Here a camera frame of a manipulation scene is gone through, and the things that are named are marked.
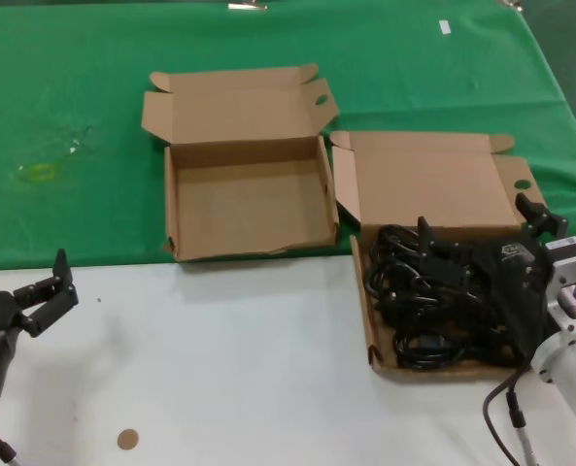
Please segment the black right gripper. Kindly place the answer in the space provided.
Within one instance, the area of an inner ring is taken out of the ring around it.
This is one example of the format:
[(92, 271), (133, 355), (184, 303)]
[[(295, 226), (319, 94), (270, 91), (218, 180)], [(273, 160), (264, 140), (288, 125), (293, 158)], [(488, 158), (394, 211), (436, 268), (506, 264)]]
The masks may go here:
[(505, 235), (463, 234), (457, 242), (439, 241), (423, 216), (417, 232), (420, 271), (452, 287), (468, 287), (469, 263), (483, 284), (491, 322), (504, 333), (507, 344), (524, 357), (535, 355), (544, 339), (545, 266), (537, 259), (541, 237), (566, 236), (568, 220), (553, 214), (545, 204), (532, 202), (524, 193), (515, 199), (525, 223)]

